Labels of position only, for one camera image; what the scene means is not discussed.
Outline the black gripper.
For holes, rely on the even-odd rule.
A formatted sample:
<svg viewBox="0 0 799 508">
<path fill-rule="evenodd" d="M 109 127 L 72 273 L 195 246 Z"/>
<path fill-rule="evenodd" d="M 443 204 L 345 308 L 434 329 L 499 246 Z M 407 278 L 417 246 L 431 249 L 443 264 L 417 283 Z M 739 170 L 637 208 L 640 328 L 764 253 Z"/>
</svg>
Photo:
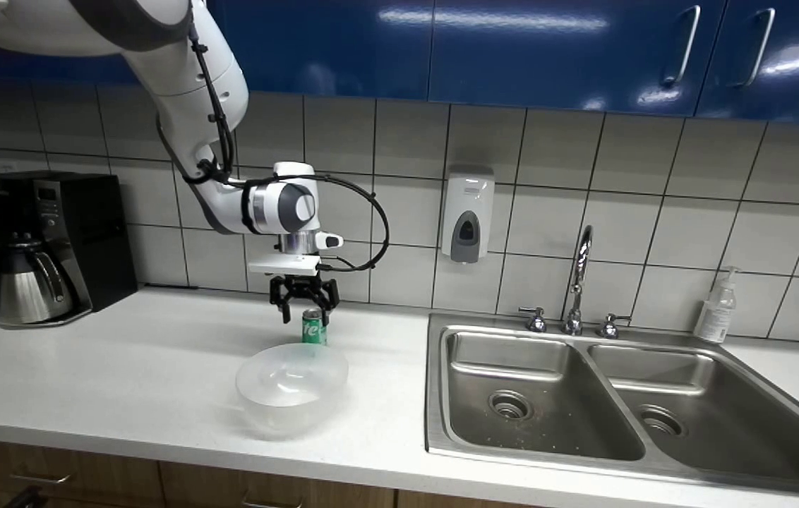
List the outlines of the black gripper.
<svg viewBox="0 0 799 508">
<path fill-rule="evenodd" d="M 331 315 L 338 304 L 338 285 L 318 277 L 274 277 L 268 283 L 268 298 L 278 309 L 283 325 L 290 322 L 290 298 L 309 298 L 318 304 L 321 325 L 331 328 Z"/>
</svg>

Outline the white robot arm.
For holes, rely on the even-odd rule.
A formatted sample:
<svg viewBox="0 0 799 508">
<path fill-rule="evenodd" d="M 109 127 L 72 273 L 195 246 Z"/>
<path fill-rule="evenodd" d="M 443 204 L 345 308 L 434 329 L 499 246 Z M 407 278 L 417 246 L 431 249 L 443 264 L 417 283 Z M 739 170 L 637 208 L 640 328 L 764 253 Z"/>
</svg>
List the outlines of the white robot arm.
<svg viewBox="0 0 799 508">
<path fill-rule="evenodd" d="M 321 250 L 342 237 L 318 223 L 318 175 L 302 161 L 277 161 L 268 178 L 232 175 L 232 136 L 247 113 L 247 81 L 206 0 L 0 0 L 0 48 L 37 57 L 119 53 L 148 94 L 163 150 L 219 235 L 278 240 L 260 257 L 268 298 L 283 322 L 290 301 L 338 304 L 321 278 Z"/>
</svg>

